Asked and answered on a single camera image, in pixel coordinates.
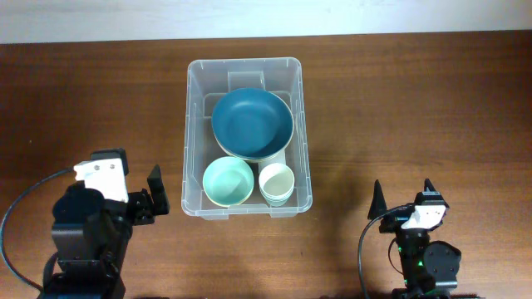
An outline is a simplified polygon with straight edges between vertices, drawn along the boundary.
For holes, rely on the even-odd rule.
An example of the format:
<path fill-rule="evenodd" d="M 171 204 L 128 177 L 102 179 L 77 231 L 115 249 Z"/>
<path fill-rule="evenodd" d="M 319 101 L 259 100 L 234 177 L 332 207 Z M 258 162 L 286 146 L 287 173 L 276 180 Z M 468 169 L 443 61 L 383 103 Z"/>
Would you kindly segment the green cup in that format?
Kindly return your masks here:
<path fill-rule="evenodd" d="M 280 207 L 288 202 L 288 198 L 285 199 L 266 199 L 266 202 L 272 207 Z"/>

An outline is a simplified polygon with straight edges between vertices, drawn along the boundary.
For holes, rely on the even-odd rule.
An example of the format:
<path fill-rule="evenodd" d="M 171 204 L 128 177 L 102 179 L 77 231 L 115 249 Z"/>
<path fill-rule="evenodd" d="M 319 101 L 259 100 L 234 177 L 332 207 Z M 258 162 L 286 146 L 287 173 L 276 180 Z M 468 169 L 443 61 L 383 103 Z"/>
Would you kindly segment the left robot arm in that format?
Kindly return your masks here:
<path fill-rule="evenodd" d="M 76 182 L 52 209 L 57 252 L 44 267 L 41 298 L 125 295 L 121 269 L 133 227 L 152 224 L 155 217 L 170 211 L 159 165 L 151 170 L 147 183 L 148 189 L 127 193 L 128 201 L 115 201 L 77 170 Z"/>

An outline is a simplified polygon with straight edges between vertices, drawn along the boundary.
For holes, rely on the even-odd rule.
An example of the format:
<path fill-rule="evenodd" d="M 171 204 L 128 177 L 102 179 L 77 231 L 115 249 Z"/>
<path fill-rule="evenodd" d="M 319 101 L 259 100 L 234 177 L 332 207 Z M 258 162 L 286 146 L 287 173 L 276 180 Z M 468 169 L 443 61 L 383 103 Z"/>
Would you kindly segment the yellow small bowl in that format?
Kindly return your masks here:
<path fill-rule="evenodd" d="M 209 200 L 219 206 L 228 207 L 245 202 L 253 192 L 249 185 L 228 186 L 215 185 L 206 190 Z"/>

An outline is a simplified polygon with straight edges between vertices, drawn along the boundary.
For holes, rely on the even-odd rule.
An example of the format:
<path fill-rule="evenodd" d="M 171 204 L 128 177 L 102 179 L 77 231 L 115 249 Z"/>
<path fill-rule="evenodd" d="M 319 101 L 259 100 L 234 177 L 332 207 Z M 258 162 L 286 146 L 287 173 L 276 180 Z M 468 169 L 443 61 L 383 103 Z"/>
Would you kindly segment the cream cup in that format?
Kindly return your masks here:
<path fill-rule="evenodd" d="M 294 189 L 295 176 L 286 164 L 270 164 L 259 174 L 259 190 L 268 194 L 281 195 Z"/>

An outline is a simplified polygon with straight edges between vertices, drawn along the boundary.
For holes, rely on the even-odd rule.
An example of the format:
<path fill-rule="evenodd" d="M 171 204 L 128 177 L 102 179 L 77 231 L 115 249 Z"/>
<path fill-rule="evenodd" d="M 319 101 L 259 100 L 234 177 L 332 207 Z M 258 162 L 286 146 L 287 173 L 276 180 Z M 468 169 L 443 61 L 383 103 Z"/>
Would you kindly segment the grey cup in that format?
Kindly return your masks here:
<path fill-rule="evenodd" d="M 293 193 L 293 190 L 290 190 L 290 191 L 288 191 L 287 193 L 285 193 L 285 194 L 281 194 L 281 195 L 272 195 L 272 194 L 268 194 L 268 193 L 266 193 L 266 192 L 265 192 L 264 190 L 262 190 L 262 189 L 260 190 L 260 193 L 263 195 L 263 197 L 264 197 L 265 200 L 266 200 L 266 199 L 273 199 L 273 200 L 275 200 L 275 199 L 285 199 L 285 198 L 288 198 L 288 199 L 289 199 L 289 198 L 291 197 L 292 193 Z"/>

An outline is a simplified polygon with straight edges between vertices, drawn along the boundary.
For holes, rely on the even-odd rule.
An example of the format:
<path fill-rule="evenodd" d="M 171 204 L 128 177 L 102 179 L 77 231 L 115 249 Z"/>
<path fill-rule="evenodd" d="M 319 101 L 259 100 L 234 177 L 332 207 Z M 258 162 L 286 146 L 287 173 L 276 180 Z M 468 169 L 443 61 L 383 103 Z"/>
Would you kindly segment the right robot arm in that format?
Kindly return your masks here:
<path fill-rule="evenodd" d="M 449 208 L 429 179 L 413 202 L 387 208 L 378 181 L 368 212 L 371 224 L 380 221 L 380 233 L 393 233 L 405 287 L 392 290 L 393 298 L 449 298 L 457 288 L 461 251 L 449 243 L 432 241 L 430 232 L 443 224 Z"/>

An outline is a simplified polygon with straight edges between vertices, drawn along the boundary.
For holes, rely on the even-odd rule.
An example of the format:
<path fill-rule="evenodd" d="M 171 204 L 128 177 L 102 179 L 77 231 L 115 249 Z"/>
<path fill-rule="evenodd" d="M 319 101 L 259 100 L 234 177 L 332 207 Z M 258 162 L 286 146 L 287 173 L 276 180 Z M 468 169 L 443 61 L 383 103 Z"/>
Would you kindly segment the mint green small bowl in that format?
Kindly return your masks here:
<path fill-rule="evenodd" d="M 225 156 L 210 163 L 203 175 L 204 192 L 215 185 L 249 185 L 254 190 L 254 173 L 242 159 Z"/>

